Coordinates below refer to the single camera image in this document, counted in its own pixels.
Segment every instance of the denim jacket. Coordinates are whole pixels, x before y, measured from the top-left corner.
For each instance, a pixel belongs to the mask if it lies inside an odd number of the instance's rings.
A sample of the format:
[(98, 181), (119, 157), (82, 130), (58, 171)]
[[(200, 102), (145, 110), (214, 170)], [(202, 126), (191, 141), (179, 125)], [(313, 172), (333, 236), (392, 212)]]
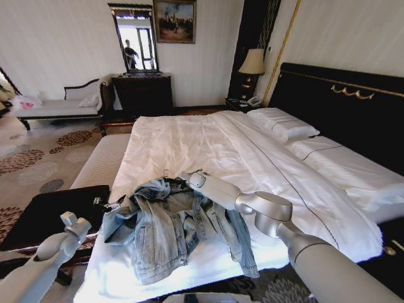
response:
[(187, 265), (198, 242), (212, 240), (227, 243), (246, 276), (259, 276), (240, 214), (193, 191), (184, 181), (149, 181), (137, 187), (126, 204), (105, 214), (104, 240), (110, 245), (134, 241), (134, 270), (142, 284), (155, 283)]

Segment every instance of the mirror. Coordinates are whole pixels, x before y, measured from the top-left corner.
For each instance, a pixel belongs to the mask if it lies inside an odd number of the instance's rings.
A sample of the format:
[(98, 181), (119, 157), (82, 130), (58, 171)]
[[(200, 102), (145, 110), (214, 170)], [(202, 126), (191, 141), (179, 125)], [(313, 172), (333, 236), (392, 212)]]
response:
[(153, 8), (141, 4), (108, 4), (128, 73), (158, 72)]

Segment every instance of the mirror frame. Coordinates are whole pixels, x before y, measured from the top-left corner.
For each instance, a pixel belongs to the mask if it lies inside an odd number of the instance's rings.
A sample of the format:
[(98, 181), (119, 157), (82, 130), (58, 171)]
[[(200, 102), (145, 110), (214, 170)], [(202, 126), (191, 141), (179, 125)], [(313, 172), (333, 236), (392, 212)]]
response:
[[(121, 52), (122, 52), (122, 58), (124, 60), (124, 64), (126, 67), (126, 72), (127, 73), (159, 73), (160, 69), (158, 67), (158, 56), (157, 56), (157, 48), (156, 48), (156, 31), (154, 27), (154, 11), (153, 11), (153, 6), (149, 4), (129, 4), (129, 3), (108, 3), (108, 6), (111, 10), (111, 15), (114, 20), (114, 25), (115, 25), (115, 30), (116, 34), (118, 35), (118, 40), (119, 40), (119, 45), (121, 46)], [(126, 60), (126, 55), (124, 51), (124, 46), (122, 44), (122, 38), (121, 38), (121, 33), (119, 32), (119, 27), (118, 27), (118, 22), (115, 16), (115, 11), (114, 8), (130, 8), (130, 9), (147, 9), (150, 10), (150, 28), (151, 31), (153, 32), (153, 48), (154, 48), (154, 54), (155, 54), (155, 60), (156, 60), (156, 68), (155, 69), (129, 69), (128, 62)]]

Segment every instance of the table lamp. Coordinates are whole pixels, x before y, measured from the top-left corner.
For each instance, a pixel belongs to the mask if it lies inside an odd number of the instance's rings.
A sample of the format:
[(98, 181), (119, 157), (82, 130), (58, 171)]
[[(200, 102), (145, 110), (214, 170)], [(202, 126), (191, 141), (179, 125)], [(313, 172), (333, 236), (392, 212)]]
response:
[[(239, 69), (239, 73), (256, 75), (263, 74), (264, 70), (264, 50), (263, 49), (249, 49), (246, 60)], [(258, 77), (248, 76), (246, 83), (242, 84), (244, 90), (248, 93), (243, 93), (242, 98), (247, 98), (247, 95), (252, 95), (255, 91), (255, 86)]]

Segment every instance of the chaise lounge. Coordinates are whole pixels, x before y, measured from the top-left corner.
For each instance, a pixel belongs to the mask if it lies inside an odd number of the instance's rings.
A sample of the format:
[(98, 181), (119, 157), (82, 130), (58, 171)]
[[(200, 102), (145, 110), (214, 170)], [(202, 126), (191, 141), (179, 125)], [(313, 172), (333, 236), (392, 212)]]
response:
[[(115, 100), (114, 86), (111, 74), (100, 79), (94, 79), (81, 86), (65, 86), (64, 100), (47, 100), (40, 107), (32, 109), (19, 109), (14, 116), (21, 121), (29, 131), (28, 120), (51, 119), (100, 119), (112, 107)], [(91, 107), (79, 107), (80, 102), (98, 93), (100, 102)]]

